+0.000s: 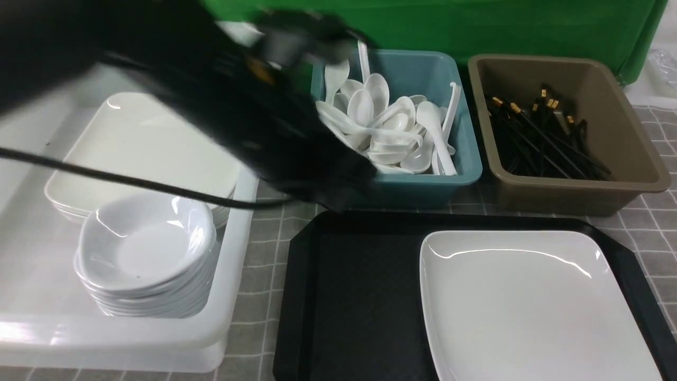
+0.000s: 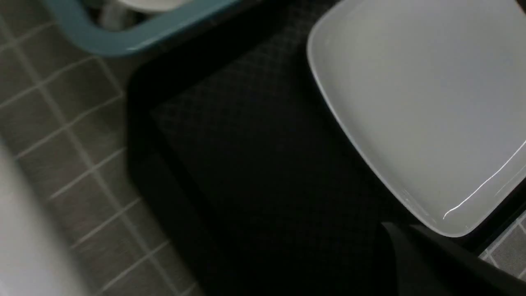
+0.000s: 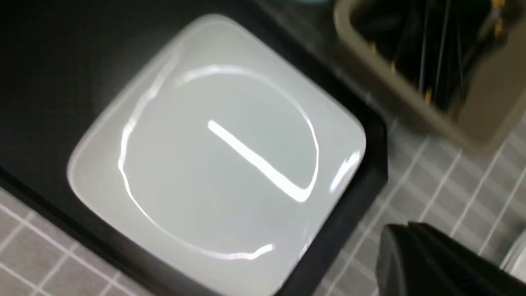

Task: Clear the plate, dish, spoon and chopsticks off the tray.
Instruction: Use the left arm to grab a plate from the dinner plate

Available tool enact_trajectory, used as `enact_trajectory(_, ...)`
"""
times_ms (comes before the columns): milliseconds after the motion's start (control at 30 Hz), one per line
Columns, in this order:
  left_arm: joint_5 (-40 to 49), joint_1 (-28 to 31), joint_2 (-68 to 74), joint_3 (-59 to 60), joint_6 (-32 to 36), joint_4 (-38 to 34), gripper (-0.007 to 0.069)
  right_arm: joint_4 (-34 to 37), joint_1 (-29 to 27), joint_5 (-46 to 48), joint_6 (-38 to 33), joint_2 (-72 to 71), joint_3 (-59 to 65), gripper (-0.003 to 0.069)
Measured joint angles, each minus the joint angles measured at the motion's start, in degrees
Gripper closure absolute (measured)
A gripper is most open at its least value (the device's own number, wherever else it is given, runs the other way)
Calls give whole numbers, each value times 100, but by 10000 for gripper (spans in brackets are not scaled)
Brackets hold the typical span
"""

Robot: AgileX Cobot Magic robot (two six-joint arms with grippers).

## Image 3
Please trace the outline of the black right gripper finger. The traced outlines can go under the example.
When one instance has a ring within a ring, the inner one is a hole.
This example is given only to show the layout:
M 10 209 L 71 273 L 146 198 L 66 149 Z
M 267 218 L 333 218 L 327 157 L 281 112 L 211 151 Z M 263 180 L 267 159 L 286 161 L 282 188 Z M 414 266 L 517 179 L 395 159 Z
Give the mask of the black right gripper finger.
M 380 296 L 524 296 L 525 283 L 422 222 L 382 228 Z

